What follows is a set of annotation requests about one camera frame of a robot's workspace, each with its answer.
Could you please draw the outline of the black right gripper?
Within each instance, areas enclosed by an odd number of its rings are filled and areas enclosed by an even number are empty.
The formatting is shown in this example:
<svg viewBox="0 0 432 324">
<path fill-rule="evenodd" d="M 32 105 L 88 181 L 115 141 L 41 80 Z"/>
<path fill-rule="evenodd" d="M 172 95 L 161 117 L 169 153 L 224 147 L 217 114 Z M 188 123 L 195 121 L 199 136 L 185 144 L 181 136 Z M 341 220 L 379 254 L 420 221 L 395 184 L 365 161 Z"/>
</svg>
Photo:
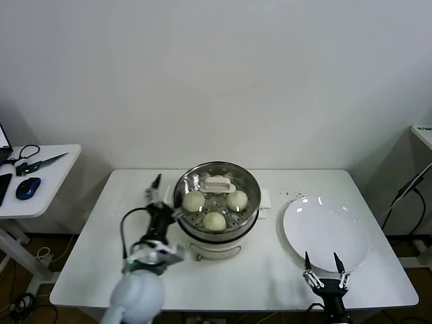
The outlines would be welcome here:
<svg viewBox="0 0 432 324">
<path fill-rule="evenodd" d="M 308 252 L 304 253 L 304 272 L 303 278 L 314 293 L 323 300 L 325 312 L 330 317 L 344 317 L 346 309 L 343 297 L 348 292 L 348 280 L 350 274 L 346 272 L 342 260 L 336 252 L 333 253 L 337 272 L 340 280 L 319 279 L 312 270 Z"/>
</svg>

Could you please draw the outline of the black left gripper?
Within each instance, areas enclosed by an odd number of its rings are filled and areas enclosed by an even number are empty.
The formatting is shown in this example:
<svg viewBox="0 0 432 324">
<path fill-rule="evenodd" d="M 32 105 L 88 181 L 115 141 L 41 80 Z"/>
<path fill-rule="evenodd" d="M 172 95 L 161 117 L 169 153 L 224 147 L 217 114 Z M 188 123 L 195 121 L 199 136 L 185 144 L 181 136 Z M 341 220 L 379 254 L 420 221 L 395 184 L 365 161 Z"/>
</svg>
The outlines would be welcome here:
<svg viewBox="0 0 432 324">
<path fill-rule="evenodd" d="M 159 174 L 144 191 L 147 213 L 151 220 L 146 232 L 147 240 L 156 240 L 167 242 L 167 232 L 169 226 L 184 216 L 181 207 L 173 207 L 165 202 L 161 202 L 159 187 L 161 183 L 161 174 Z"/>
</svg>

